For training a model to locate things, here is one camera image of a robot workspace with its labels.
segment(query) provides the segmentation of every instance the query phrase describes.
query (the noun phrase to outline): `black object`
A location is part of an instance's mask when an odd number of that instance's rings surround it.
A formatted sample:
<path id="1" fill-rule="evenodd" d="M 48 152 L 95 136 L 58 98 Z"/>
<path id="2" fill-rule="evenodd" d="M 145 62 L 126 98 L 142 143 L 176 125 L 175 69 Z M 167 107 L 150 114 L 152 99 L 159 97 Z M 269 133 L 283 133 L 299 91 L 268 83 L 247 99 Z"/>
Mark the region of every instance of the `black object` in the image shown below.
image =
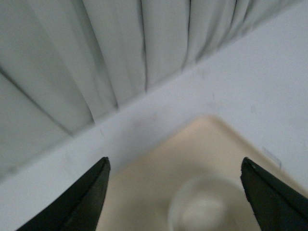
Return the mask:
<path id="1" fill-rule="evenodd" d="M 308 199 L 247 157 L 241 180 L 262 231 L 308 231 Z"/>
<path id="2" fill-rule="evenodd" d="M 18 231 L 94 231 L 103 208 L 110 163 L 98 161 Z"/>

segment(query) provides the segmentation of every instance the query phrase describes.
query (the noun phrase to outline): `curtain fold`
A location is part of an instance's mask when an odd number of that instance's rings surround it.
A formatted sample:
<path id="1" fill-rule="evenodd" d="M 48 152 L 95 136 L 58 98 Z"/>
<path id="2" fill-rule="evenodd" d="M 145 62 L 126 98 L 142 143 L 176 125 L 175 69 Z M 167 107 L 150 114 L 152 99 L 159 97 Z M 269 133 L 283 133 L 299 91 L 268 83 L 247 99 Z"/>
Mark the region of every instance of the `curtain fold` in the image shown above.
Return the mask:
<path id="1" fill-rule="evenodd" d="M 178 71 L 186 57 L 190 16 L 189 0 L 142 0 L 150 88 Z"/>
<path id="2" fill-rule="evenodd" d="M 1 1 L 0 174 L 297 1 Z"/>
<path id="3" fill-rule="evenodd" d="M 145 91 L 146 69 L 141 5 L 138 0 L 84 1 L 117 103 Z"/>
<path id="4" fill-rule="evenodd" d="M 0 176 L 69 134 L 0 74 Z"/>

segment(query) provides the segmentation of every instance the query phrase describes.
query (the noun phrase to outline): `beige tray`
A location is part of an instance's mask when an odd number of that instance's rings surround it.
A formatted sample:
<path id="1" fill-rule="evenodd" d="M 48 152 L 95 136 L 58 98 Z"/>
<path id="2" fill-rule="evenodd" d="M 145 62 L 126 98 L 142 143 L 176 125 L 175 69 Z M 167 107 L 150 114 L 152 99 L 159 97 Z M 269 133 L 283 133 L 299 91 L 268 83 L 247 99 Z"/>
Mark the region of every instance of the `beige tray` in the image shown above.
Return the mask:
<path id="1" fill-rule="evenodd" d="M 304 196 L 308 193 L 228 125 L 202 117 L 110 178 L 98 231 L 167 231 L 172 196 L 188 179 L 219 173 L 241 185 L 248 156 Z"/>

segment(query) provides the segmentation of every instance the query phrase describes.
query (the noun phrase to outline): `white curtain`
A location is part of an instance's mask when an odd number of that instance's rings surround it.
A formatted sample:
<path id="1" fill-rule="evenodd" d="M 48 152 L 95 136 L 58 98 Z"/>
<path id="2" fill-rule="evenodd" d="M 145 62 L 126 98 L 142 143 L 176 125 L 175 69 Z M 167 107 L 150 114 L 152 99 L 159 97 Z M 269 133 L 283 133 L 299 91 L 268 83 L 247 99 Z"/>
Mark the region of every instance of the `white curtain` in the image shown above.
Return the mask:
<path id="1" fill-rule="evenodd" d="M 294 0 L 2 0 L 0 174 Z"/>

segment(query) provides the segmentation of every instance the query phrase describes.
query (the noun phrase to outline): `clear glass cup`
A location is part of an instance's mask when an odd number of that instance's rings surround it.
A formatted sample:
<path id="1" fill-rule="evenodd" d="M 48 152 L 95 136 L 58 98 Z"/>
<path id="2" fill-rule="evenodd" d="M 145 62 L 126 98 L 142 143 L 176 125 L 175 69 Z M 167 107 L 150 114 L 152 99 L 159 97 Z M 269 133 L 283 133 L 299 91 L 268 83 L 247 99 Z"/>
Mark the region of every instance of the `clear glass cup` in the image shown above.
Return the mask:
<path id="1" fill-rule="evenodd" d="M 220 175 L 190 179 L 168 212 L 169 231 L 260 231 L 241 185 Z"/>

